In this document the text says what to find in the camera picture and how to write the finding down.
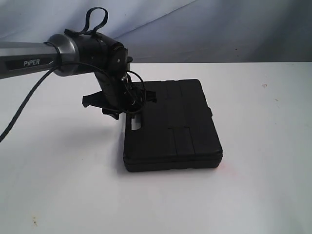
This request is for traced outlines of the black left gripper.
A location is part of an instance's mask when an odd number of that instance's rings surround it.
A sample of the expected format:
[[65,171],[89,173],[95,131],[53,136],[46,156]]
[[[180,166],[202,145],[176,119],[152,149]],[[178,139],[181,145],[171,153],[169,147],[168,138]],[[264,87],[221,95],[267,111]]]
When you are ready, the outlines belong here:
[[85,108],[104,108],[108,102],[110,107],[105,110],[117,116],[126,113],[134,117],[143,111],[148,102],[156,102],[156,92],[147,90],[142,77],[134,71],[127,70],[119,77],[97,72],[96,79],[102,91],[83,96],[82,105]]

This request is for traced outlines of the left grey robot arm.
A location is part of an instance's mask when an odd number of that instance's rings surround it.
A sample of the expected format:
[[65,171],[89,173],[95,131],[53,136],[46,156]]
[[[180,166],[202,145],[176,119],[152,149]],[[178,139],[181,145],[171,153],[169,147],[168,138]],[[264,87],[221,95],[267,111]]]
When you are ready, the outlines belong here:
[[144,84],[135,85],[130,75],[132,57],[122,43],[103,34],[51,36],[44,43],[1,42],[1,79],[52,69],[60,76],[93,73],[101,91],[84,96],[84,107],[94,106],[115,119],[134,116],[146,102],[156,102],[156,93]]

